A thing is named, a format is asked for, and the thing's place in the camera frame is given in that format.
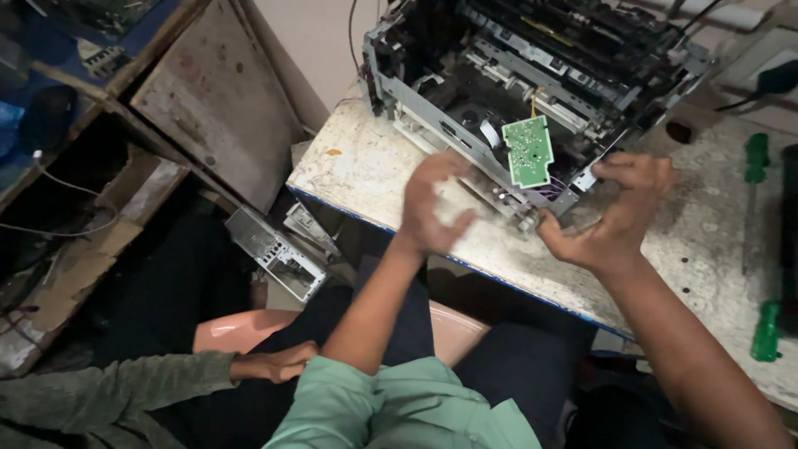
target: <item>screwdriver shaft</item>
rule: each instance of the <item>screwdriver shaft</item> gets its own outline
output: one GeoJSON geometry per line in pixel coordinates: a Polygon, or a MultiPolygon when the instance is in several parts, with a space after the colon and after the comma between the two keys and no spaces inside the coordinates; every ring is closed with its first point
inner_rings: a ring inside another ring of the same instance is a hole
{"type": "Polygon", "coordinates": [[[751,260],[751,239],[753,238],[753,214],[757,211],[757,185],[749,183],[748,207],[745,209],[745,230],[743,234],[743,276],[748,272],[751,260]]]}

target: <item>dirty workbench surface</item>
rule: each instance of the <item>dirty workbench surface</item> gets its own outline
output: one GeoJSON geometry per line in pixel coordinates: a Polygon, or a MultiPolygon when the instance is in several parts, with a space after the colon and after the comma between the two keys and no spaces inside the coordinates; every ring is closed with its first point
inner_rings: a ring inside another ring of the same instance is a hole
{"type": "MultiPolygon", "coordinates": [[[[670,116],[697,130],[691,145],[671,140],[665,120],[633,149],[672,157],[680,177],[646,237],[643,253],[767,397],[798,411],[798,340],[780,341],[784,357],[773,364],[749,356],[759,304],[779,289],[778,281],[767,274],[776,271],[778,253],[777,155],[798,137],[688,105],[679,105],[670,116]],[[762,212],[756,224],[759,240],[746,278],[741,274],[748,195],[742,147],[759,132],[770,136],[773,164],[757,193],[762,212]]],[[[424,158],[425,153],[388,120],[373,117],[359,101],[349,101],[335,110],[288,185],[361,220],[396,229],[405,182],[424,158]]],[[[563,227],[595,221],[614,189],[611,183],[600,185],[563,218],[563,227]]],[[[536,235],[521,236],[460,184],[442,185],[440,197],[438,212],[444,221],[465,208],[477,209],[481,217],[452,251],[454,260],[631,336],[621,313],[590,273],[555,260],[536,235]]]]}

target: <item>blue table edge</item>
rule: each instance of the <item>blue table edge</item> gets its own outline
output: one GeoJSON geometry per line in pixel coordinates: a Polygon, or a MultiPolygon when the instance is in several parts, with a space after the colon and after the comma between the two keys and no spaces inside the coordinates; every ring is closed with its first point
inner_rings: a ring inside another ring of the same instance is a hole
{"type": "MultiPolygon", "coordinates": [[[[358,215],[358,214],[356,214],[356,213],[354,213],[354,212],[352,212],[352,211],[350,211],[348,209],[344,209],[344,208],[342,208],[340,206],[331,204],[330,202],[325,201],[321,197],[318,197],[318,196],[314,195],[313,193],[307,192],[306,190],[302,190],[302,189],[300,189],[298,187],[295,187],[293,185],[288,185],[288,184],[286,184],[286,187],[288,187],[288,190],[291,191],[291,193],[294,194],[294,196],[297,198],[297,200],[300,201],[301,203],[303,203],[303,205],[305,205],[305,206],[306,206],[306,204],[304,203],[303,198],[309,198],[309,199],[311,199],[313,201],[317,201],[318,203],[321,203],[321,204],[323,204],[323,205],[325,205],[327,207],[335,209],[335,210],[339,211],[340,213],[343,213],[343,214],[345,214],[345,215],[347,215],[349,217],[352,217],[352,218],[354,218],[356,220],[362,221],[362,222],[364,222],[364,223],[366,223],[368,225],[372,225],[375,228],[379,228],[379,229],[381,229],[381,230],[383,230],[383,231],[385,231],[385,232],[387,232],[389,234],[395,234],[396,233],[396,231],[394,231],[393,229],[391,229],[391,228],[389,228],[387,226],[384,226],[382,224],[374,223],[374,222],[372,222],[371,220],[367,219],[366,217],[364,217],[362,215],[358,215]]],[[[554,301],[547,300],[547,299],[542,298],[540,296],[537,296],[537,295],[535,295],[533,293],[530,293],[530,292],[528,292],[526,290],[523,290],[522,288],[519,288],[519,287],[517,287],[517,286],[515,286],[513,284],[510,284],[506,280],[504,280],[504,279],[502,279],[502,278],[500,278],[500,277],[498,277],[496,275],[493,275],[493,274],[491,274],[489,272],[485,272],[484,270],[469,264],[465,260],[458,259],[458,258],[456,258],[454,256],[445,256],[445,258],[450,260],[450,261],[452,261],[452,262],[454,262],[455,264],[462,265],[462,266],[464,266],[464,267],[466,267],[466,268],[468,268],[468,269],[470,269],[470,270],[472,270],[474,272],[478,272],[479,274],[481,274],[482,276],[487,277],[488,279],[491,279],[491,280],[494,280],[494,281],[496,281],[496,282],[498,282],[500,284],[506,285],[509,288],[512,288],[513,290],[516,290],[518,292],[522,292],[524,295],[530,296],[532,299],[535,299],[535,300],[538,300],[538,301],[542,301],[542,302],[544,302],[546,304],[552,305],[552,306],[554,306],[554,307],[556,307],[556,308],[558,308],[560,310],[563,310],[563,311],[565,311],[565,312],[567,312],[567,313],[569,313],[569,314],[571,314],[573,316],[577,316],[579,319],[585,320],[588,323],[593,324],[597,328],[603,329],[603,330],[605,330],[605,331],[607,331],[607,332],[609,332],[609,333],[611,333],[613,335],[619,336],[619,337],[623,338],[624,340],[629,340],[629,341],[634,342],[634,338],[631,335],[628,335],[628,334],[626,334],[624,332],[621,332],[621,331],[619,331],[617,329],[614,329],[614,328],[612,328],[610,326],[607,326],[606,324],[599,323],[598,321],[594,320],[593,318],[590,318],[589,316],[584,316],[584,315],[581,315],[581,314],[579,314],[579,313],[577,313],[577,312],[575,312],[573,310],[570,310],[569,308],[565,308],[561,304],[557,304],[554,301]]]]}

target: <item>shirt sleeve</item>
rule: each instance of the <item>shirt sleeve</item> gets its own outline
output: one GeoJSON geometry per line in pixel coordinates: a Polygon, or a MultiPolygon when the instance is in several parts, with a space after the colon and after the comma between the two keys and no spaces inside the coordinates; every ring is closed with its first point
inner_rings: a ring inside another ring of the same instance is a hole
{"type": "Polygon", "coordinates": [[[299,378],[288,415],[263,449],[365,446],[369,419],[382,406],[376,386],[370,375],[315,356],[299,378]]]}
{"type": "Polygon", "coordinates": [[[235,354],[142,357],[106,369],[30,375],[0,382],[0,417],[15,423],[82,433],[141,411],[156,410],[233,388],[235,354]]]}

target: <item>green shirt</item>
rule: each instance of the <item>green shirt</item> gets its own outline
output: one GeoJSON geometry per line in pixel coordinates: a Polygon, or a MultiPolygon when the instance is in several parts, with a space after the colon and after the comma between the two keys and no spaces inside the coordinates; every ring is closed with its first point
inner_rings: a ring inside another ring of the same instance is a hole
{"type": "Polygon", "coordinates": [[[540,449],[540,443],[512,399],[491,408],[436,357],[370,376],[317,356],[264,449],[278,447],[540,449]]]}

